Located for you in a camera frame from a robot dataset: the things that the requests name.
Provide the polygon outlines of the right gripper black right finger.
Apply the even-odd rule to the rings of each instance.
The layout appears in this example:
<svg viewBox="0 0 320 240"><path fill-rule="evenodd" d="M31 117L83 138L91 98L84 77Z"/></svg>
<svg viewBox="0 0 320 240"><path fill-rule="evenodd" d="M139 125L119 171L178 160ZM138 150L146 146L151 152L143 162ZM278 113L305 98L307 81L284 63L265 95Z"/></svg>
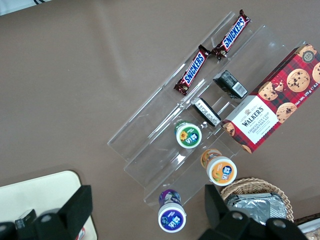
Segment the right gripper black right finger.
<svg viewBox="0 0 320 240"><path fill-rule="evenodd" d="M217 188L204 187L208 228L200 240L305 240L302 231L291 221L270 218L262 225L238 210L229 210Z"/></svg>

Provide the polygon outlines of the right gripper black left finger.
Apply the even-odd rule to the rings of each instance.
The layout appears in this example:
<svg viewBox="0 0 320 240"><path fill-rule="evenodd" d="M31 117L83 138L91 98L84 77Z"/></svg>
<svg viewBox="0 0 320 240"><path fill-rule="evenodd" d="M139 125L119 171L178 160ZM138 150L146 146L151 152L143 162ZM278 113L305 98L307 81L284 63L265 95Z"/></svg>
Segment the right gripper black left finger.
<svg viewBox="0 0 320 240"><path fill-rule="evenodd" d="M93 211L92 188L81 185L57 213L43 214L25 228L0 223L2 240L74 240Z"/></svg>

